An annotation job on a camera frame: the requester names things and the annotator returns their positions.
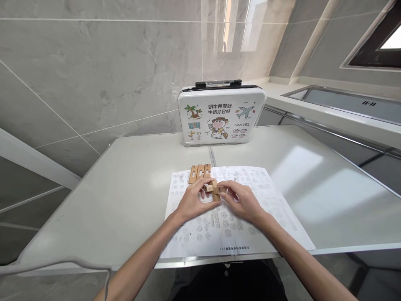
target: black pants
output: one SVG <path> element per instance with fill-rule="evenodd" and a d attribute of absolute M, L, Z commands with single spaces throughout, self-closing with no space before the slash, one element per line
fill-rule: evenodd
<path fill-rule="evenodd" d="M 215 263 L 177 269 L 169 301 L 286 301 L 273 260 Z"/>

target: left hand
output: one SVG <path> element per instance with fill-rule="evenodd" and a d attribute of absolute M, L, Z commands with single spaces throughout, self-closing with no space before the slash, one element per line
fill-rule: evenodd
<path fill-rule="evenodd" d="M 198 179 L 195 181 L 195 183 L 187 187 L 180 204 L 174 211 L 176 217 L 179 218 L 182 223 L 221 205 L 221 202 L 202 203 L 198 196 L 200 192 L 202 199 L 205 198 L 205 192 L 203 191 L 202 187 L 213 180 L 215 179 Z"/>

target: storage box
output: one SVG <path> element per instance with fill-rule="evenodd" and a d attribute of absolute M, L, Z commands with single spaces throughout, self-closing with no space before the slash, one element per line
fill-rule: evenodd
<path fill-rule="evenodd" d="M 241 80 L 197 82 L 178 95 L 184 145 L 246 143 L 266 102 L 258 86 Z"/>

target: white table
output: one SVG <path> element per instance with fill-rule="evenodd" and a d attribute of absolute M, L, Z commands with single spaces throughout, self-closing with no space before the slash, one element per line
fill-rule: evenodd
<path fill-rule="evenodd" d="M 191 165 L 264 167 L 316 246 L 312 254 L 401 247 L 401 199 L 294 125 L 260 127 L 247 144 L 182 145 L 181 133 L 123 137 L 103 154 L 17 264 L 75 255 L 117 270 L 162 224 L 172 172 Z M 277 252 L 159 260 L 177 268 Z M 32 274 L 86 272 L 62 264 Z"/>

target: puzzle diagram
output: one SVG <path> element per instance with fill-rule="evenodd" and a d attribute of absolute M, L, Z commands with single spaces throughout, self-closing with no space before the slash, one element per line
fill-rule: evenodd
<path fill-rule="evenodd" d="M 178 207 L 189 186 L 191 170 L 173 173 L 168 194 L 167 218 Z M 261 207 L 307 250 L 315 249 L 312 241 L 278 191 L 264 168 L 250 166 L 212 167 L 211 176 L 218 182 L 235 180 L 248 185 Z M 212 194 L 201 199 L 212 202 Z M 221 206 L 186 222 L 168 243 L 160 258 L 188 256 L 221 256 L 276 252 L 274 246 L 254 225 L 234 215 L 229 205 Z"/>

